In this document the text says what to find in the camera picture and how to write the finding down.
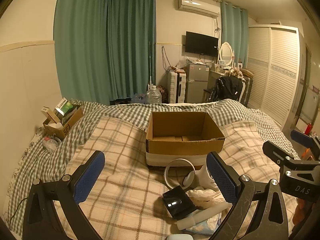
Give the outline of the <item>white plastic tube bottle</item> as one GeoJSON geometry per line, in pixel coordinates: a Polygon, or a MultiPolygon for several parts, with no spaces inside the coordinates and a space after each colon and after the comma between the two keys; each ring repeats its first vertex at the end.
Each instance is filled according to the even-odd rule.
{"type": "Polygon", "coordinates": [[[228,202],[220,202],[219,204],[216,204],[215,206],[209,207],[205,210],[202,210],[194,215],[185,217],[184,219],[178,220],[176,222],[176,225],[179,230],[184,230],[187,228],[190,228],[197,223],[200,223],[204,220],[207,220],[218,213],[221,213],[223,210],[230,208],[232,206],[231,203],[228,202]]]}

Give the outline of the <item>white sliding wardrobe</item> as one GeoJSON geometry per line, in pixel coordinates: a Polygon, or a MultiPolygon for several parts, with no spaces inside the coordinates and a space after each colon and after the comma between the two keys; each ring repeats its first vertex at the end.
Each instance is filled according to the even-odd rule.
{"type": "Polygon", "coordinates": [[[253,73],[248,106],[263,111],[283,128],[298,86],[298,28],[257,24],[249,27],[248,35],[246,68],[253,73]]]}

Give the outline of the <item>blue tissue pack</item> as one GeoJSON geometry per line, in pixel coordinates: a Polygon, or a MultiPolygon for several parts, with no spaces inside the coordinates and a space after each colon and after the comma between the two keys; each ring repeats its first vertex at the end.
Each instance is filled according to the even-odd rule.
{"type": "Polygon", "coordinates": [[[212,235],[220,226],[222,221],[222,213],[218,213],[207,220],[199,222],[194,226],[185,229],[187,232],[196,233],[200,235],[212,235]]]}

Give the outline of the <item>silver mini fridge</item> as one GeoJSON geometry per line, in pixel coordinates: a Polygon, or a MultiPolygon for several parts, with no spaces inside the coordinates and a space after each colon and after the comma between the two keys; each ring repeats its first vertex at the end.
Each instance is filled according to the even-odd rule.
{"type": "Polygon", "coordinates": [[[187,103],[201,103],[203,91],[207,88],[209,66],[204,64],[188,64],[186,75],[185,101],[187,103]]]}

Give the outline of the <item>green curtain left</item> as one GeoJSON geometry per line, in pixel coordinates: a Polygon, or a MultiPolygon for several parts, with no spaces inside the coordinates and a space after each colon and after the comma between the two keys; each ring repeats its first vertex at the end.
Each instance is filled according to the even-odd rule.
{"type": "Polygon", "coordinates": [[[57,0],[61,94],[109,104],[156,82],[156,0],[57,0]]]}

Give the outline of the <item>black jacket on chair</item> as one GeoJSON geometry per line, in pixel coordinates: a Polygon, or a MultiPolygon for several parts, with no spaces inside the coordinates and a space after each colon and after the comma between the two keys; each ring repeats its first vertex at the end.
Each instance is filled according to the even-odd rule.
{"type": "Polygon", "coordinates": [[[222,76],[216,80],[212,91],[212,102],[225,99],[238,101],[242,92],[242,80],[234,76],[222,76]]]}

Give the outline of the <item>white lace cloth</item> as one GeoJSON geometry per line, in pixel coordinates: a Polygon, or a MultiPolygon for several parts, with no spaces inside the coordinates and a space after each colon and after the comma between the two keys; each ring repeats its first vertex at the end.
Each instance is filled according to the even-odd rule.
{"type": "Polygon", "coordinates": [[[212,189],[203,189],[202,187],[197,187],[193,190],[188,190],[186,192],[187,196],[191,199],[196,207],[204,210],[212,206],[216,206],[225,201],[222,193],[214,191],[212,189]]]}

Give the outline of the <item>white tape roll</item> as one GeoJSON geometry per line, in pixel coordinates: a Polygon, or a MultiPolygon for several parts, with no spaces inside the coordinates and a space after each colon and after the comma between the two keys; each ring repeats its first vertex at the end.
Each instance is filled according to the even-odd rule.
{"type": "Polygon", "coordinates": [[[165,184],[169,189],[181,186],[186,190],[194,182],[195,171],[195,166],[189,160],[174,159],[165,167],[163,175],[165,184]]]}

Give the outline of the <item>red fire extinguisher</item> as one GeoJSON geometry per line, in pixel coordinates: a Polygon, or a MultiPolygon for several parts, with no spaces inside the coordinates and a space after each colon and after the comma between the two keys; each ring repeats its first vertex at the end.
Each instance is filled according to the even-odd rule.
{"type": "Polygon", "coordinates": [[[312,130],[312,124],[309,123],[309,124],[307,125],[306,129],[305,129],[304,134],[305,134],[305,135],[309,135],[310,132],[311,132],[311,130],[312,130]]]}

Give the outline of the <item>large clear water jug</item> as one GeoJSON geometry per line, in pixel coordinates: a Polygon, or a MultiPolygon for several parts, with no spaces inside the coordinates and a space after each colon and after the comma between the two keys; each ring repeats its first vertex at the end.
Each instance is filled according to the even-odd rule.
{"type": "Polygon", "coordinates": [[[162,95],[155,85],[151,85],[146,92],[147,104],[160,104],[162,103],[162,95]]]}

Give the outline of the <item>small cardboard box with items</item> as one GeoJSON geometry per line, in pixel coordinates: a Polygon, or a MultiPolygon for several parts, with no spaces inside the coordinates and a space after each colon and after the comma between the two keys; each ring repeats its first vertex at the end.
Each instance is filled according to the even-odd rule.
{"type": "Polygon", "coordinates": [[[55,124],[50,119],[43,122],[43,127],[48,135],[53,135],[63,140],[69,134],[73,126],[83,117],[83,107],[76,106],[76,110],[72,111],[71,117],[64,123],[55,124]]]}

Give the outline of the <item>green gingham bed sheet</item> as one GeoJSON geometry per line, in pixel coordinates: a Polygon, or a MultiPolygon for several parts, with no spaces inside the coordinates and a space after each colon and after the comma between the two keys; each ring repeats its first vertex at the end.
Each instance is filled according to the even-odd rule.
{"type": "MultiPolygon", "coordinates": [[[[84,116],[92,115],[101,117],[106,115],[115,117],[142,127],[144,131],[147,129],[152,112],[206,112],[218,126],[245,120],[253,122],[263,120],[264,122],[275,124],[274,121],[262,111],[246,108],[241,103],[231,99],[216,103],[186,106],[142,104],[105,106],[93,102],[83,102],[82,106],[84,107],[84,116]]],[[[26,198],[33,181],[39,178],[42,181],[48,182],[42,174],[47,168],[47,162],[52,153],[53,152],[49,152],[44,148],[42,136],[37,134],[33,137],[14,172],[8,188],[8,203],[4,207],[3,218],[10,230],[17,236],[22,235],[26,198]]]]}

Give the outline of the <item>light blue earbuds case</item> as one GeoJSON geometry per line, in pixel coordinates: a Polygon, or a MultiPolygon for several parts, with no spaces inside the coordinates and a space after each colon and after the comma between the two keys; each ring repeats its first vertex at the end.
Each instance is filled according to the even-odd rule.
{"type": "Polygon", "coordinates": [[[194,240],[192,235],[179,233],[179,234],[172,234],[169,235],[166,240],[194,240]]]}

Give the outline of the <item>white suitcase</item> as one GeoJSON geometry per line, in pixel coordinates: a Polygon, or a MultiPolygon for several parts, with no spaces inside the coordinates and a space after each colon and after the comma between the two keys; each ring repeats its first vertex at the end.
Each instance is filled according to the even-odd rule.
{"type": "Polygon", "coordinates": [[[168,72],[168,103],[184,103],[186,77],[187,76],[184,70],[168,72]]]}

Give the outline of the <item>green white book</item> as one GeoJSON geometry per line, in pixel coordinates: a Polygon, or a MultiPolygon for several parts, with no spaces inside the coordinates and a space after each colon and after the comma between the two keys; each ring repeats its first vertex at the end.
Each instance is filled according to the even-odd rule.
{"type": "Polygon", "coordinates": [[[73,105],[66,98],[62,98],[62,100],[55,107],[57,112],[57,117],[62,121],[66,122],[77,110],[77,106],[73,105]]]}

